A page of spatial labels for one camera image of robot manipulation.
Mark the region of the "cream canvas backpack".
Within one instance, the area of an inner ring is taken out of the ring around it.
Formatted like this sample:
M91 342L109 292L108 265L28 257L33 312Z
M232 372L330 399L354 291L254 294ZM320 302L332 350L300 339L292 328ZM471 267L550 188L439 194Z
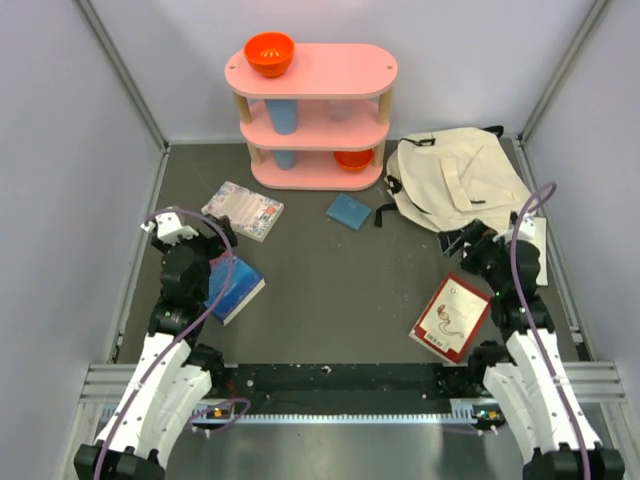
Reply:
M405 219L432 232L480 220L498 232L531 192L502 148L500 127L409 134L398 141L384 181Z

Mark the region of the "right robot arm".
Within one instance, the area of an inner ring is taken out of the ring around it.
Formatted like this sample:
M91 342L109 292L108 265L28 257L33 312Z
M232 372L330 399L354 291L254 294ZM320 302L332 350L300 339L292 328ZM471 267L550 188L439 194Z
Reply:
M555 325L538 293L542 254L521 232L499 234L479 220L441 232L442 253L491 288L490 314L503 341L486 341L466 380L491 395L513 433L525 479L621 479L625 464L607 448L579 405L560 359Z

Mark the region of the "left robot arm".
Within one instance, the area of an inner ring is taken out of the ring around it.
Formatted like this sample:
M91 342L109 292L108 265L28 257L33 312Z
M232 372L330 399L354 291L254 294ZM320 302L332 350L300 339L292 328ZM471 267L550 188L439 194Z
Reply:
M217 299L209 297L211 263L222 261L231 284L237 238L228 217L199 215L213 233L186 224L185 210L166 208L142 225L161 252L160 294L143 349L114 414L73 465L81 479L162 479L171 451L196 405L226 387L222 355L198 344Z

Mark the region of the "red and white book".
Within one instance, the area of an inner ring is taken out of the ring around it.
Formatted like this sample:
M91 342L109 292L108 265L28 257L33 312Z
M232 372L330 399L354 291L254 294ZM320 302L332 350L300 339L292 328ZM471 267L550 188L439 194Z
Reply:
M459 364L490 312L491 297L448 274L408 336L439 358Z

